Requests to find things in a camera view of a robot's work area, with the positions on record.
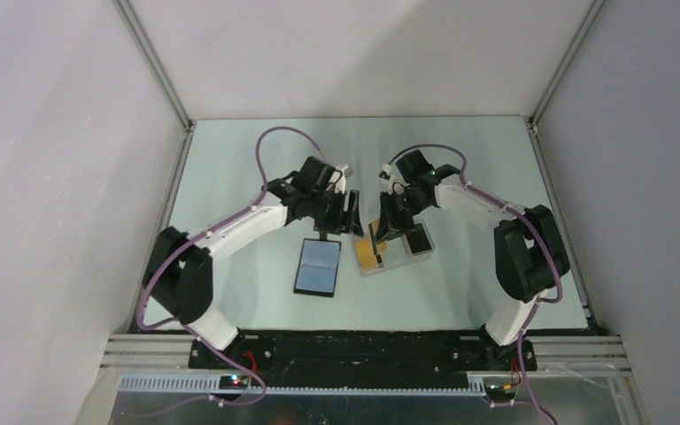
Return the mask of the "clear plastic card tray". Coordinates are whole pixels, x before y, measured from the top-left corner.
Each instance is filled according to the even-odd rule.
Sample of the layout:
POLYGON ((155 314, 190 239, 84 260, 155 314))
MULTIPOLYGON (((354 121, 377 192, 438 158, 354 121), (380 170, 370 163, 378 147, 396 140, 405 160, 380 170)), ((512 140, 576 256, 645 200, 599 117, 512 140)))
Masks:
MULTIPOLYGON (((383 269, 381 272, 373 273, 373 274, 380 274, 382 272, 387 272, 395 268, 399 267, 404 267, 416 262, 422 262, 425 260, 428 260, 432 257, 432 254, 435 250, 435 245, 432 240, 432 237, 430 235, 429 230, 427 229, 426 225, 422 220, 415 219, 416 221, 421 222, 425 229, 427 230, 427 233, 429 235, 429 240, 432 243, 432 248, 433 250, 429 253, 419 255, 419 256, 412 256, 410 254, 410 251, 408 250, 407 242, 406 242, 406 236, 401 236, 397 239, 387 241, 388 242, 388 249, 387 251, 383 254, 383 269)), ((352 237, 352 242, 354 238, 365 238, 369 237, 369 228, 367 225, 367 230, 365 231, 365 235, 363 237, 358 237, 358 236, 353 236, 352 237)), ((359 273, 361 276, 370 276, 373 274, 362 274, 359 270, 359 273)))

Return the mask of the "black card holder wallet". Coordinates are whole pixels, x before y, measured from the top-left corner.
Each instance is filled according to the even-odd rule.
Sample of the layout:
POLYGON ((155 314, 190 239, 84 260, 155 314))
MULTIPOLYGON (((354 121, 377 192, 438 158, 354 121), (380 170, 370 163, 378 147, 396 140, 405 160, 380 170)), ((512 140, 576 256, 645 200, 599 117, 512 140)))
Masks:
POLYGON ((299 256, 293 292, 332 298, 336 292, 341 248, 339 241, 306 238, 299 256))

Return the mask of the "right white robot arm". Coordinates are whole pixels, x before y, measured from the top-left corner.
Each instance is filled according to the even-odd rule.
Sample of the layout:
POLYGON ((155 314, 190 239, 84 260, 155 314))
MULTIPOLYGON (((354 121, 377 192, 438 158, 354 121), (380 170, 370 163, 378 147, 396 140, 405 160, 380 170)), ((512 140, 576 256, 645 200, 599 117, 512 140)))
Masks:
POLYGON ((541 305, 564 298, 561 279, 570 269, 556 219, 545 205, 511 203, 474 185, 460 166, 433 166, 424 144, 405 148, 382 164, 380 215, 373 239, 386 242, 413 231, 415 217, 429 208, 457 213, 493 237, 495 275, 504 293, 485 322, 489 339, 479 347, 481 362, 501 370, 515 357, 513 343, 524 337, 541 305))

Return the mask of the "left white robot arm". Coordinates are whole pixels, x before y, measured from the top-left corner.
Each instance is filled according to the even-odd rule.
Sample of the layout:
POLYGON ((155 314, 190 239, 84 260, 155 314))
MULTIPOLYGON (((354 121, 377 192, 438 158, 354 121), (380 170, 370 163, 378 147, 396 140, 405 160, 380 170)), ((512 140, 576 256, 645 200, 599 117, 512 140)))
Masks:
POLYGON ((162 305, 183 328, 211 347, 223 368, 241 364, 244 345, 238 328, 216 306, 214 268, 249 243, 292 222, 311 219, 321 234, 363 236, 359 192, 347 189, 348 164, 332 166, 310 156, 283 178, 264 181, 257 198, 243 209, 198 232, 162 230, 145 270, 137 325, 144 324, 150 299, 162 305))

